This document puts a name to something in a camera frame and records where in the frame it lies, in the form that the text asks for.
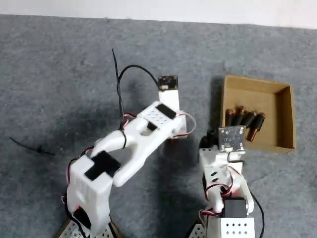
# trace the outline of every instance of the red wire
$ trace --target red wire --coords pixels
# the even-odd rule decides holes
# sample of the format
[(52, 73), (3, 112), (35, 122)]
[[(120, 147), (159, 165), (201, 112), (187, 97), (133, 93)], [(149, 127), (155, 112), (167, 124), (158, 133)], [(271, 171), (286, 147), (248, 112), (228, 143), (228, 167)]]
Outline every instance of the red wire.
[(133, 118), (136, 118), (137, 115), (133, 114), (133, 113), (124, 113), (125, 116), (131, 116)]

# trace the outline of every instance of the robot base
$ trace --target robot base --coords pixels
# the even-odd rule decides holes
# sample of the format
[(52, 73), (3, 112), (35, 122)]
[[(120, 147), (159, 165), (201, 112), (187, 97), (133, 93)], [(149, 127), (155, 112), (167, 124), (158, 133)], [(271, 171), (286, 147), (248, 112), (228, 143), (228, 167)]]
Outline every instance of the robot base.
[[(86, 237), (90, 235), (89, 229), (82, 226), (83, 231), (85, 232)], [(67, 220), (65, 225), (60, 229), (55, 238), (83, 238), (81, 235), (78, 226), (71, 221)], [(122, 238), (118, 228), (113, 222), (105, 226), (105, 230), (97, 236), (90, 236), (90, 238)]]
[(254, 218), (209, 217), (208, 235), (201, 223), (195, 223), (186, 238), (255, 238)]

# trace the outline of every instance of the black wire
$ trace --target black wire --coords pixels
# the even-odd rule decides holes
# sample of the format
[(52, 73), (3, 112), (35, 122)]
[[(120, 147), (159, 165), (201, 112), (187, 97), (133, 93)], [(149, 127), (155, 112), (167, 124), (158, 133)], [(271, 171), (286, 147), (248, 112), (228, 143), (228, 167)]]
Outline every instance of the black wire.
[(118, 97), (119, 97), (119, 109), (120, 109), (120, 127), (119, 129), (121, 131), (123, 131), (123, 125), (124, 125), (124, 105), (123, 105), (123, 101), (122, 101), (122, 95), (121, 95), (121, 88), (120, 88), (120, 82), (122, 77), (124, 76), (124, 73), (130, 69), (130, 68), (139, 68), (141, 70), (143, 70), (145, 73), (147, 73), (152, 80), (154, 81), (155, 85), (157, 86), (157, 88), (159, 89), (159, 83), (157, 82), (157, 80), (155, 79), (155, 77), (144, 67), (140, 66), (140, 65), (136, 65), (136, 64), (132, 64), (127, 66), (126, 68), (123, 69), (123, 71), (121, 72), (121, 74), (118, 74), (118, 64), (117, 64), (117, 59), (114, 53), (114, 49), (112, 49), (112, 54), (113, 54), (113, 60), (114, 60), (114, 66), (115, 66), (115, 74), (116, 74), (116, 80), (117, 80), (117, 93), (118, 93)]
[(257, 200), (257, 198), (253, 195), (253, 193), (250, 191), (250, 194), (253, 198), (253, 200), (256, 202), (257, 206), (259, 207), (259, 210), (261, 212), (261, 216), (262, 216), (262, 229), (261, 229), (261, 233), (259, 235), (259, 238), (263, 237), (263, 233), (264, 233), (264, 229), (265, 229), (265, 219), (264, 219), (264, 211), (262, 209), (262, 206), (260, 205), (259, 201)]
[(117, 59), (115, 57), (114, 49), (112, 49), (112, 55), (113, 55), (114, 66), (115, 66), (115, 77), (116, 77), (116, 80), (117, 80), (117, 93), (118, 93), (118, 97), (119, 97), (119, 109), (120, 109), (120, 126), (119, 126), (119, 129), (123, 130), (124, 105), (123, 105), (122, 96), (121, 96), (120, 79), (119, 79), (119, 73), (118, 73), (118, 63), (117, 63)]
[(125, 135), (125, 133), (124, 133), (124, 130), (120, 130), (121, 132), (122, 132), (122, 134), (123, 134), (123, 136), (124, 136), (124, 144), (123, 144), (123, 149), (125, 148), (125, 146), (127, 145), (127, 136)]
[(35, 148), (32, 148), (32, 147), (23, 145), (22, 143), (16, 141), (16, 140), (13, 139), (12, 137), (10, 137), (10, 139), (11, 139), (14, 143), (16, 143), (17, 145), (22, 146), (22, 147), (24, 147), (24, 148), (26, 148), (26, 149), (28, 149), (28, 150), (33, 150), (33, 151), (35, 151), (35, 152), (37, 152), (37, 153), (39, 153), (39, 154), (46, 154), (46, 155), (55, 156), (54, 153), (51, 153), (51, 152), (42, 150), (42, 147), (41, 147), (41, 146), (39, 146), (37, 149), (35, 149)]
[(130, 68), (139, 68), (139, 69), (143, 70), (145, 73), (147, 73), (152, 78), (152, 80), (154, 81), (154, 83), (157, 86), (157, 88), (159, 88), (159, 83), (157, 82), (155, 77), (146, 68), (144, 68), (144, 67), (142, 67), (140, 65), (137, 65), (137, 64), (132, 64), (132, 65), (129, 65), (126, 68), (124, 68), (123, 71), (121, 72), (120, 76), (119, 76), (119, 82), (121, 81), (124, 73)]
[(89, 238), (90, 236), (86, 236), (83, 228), (81, 227), (81, 224), (79, 223), (79, 221), (77, 221), (75, 218), (73, 218), (73, 216), (71, 215), (71, 213), (68, 210), (68, 205), (67, 205), (67, 193), (64, 195), (64, 204), (65, 204), (65, 211), (67, 216), (69, 217), (69, 219), (71, 219), (74, 223), (76, 223), (78, 225), (79, 231), (81, 233), (81, 235), (83, 236), (83, 238)]

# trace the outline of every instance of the perforated metal plate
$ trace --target perforated metal plate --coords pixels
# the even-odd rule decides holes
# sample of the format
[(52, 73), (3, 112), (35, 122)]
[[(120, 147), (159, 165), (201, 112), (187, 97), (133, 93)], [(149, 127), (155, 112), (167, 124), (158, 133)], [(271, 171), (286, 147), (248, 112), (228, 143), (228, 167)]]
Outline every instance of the perforated metal plate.
[(193, 226), (192, 231), (190, 232), (188, 238), (205, 238), (205, 228), (202, 224), (196, 223)]
[[(90, 232), (88, 229), (83, 227), (86, 237), (90, 236)], [(97, 236), (90, 236), (90, 238), (121, 238), (119, 233), (116, 233), (117, 228), (115, 226), (111, 227), (107, 225), (103, 232), (101, 232)], [(66, 226), (61, 229), (61, 231), (56, 235), (56, 238), (84, 238), (78, 226), (73, 221), (68, 221)]]

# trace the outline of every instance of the metal base plate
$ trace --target metal base plate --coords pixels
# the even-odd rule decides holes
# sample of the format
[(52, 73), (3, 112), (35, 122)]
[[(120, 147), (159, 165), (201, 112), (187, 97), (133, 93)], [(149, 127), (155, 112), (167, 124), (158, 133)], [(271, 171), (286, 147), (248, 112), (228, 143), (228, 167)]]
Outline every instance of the metal base plate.
[[(122, 238), (122, 235), (119, 233), (118, 228), (113, 222), (105, 226), (105, 229), (102, 233), (97, 236), (91, 236), (90, 230), (82, 226), (86, 237), (90, 238)], [(64, 226), (57, 233), (55, 238), (83, 238), (81, 235), (78, 226), (71, 220), (67, 220)]]
[(186, 238), (205, 238), (205, 228), (201, 223), (195, 223)]

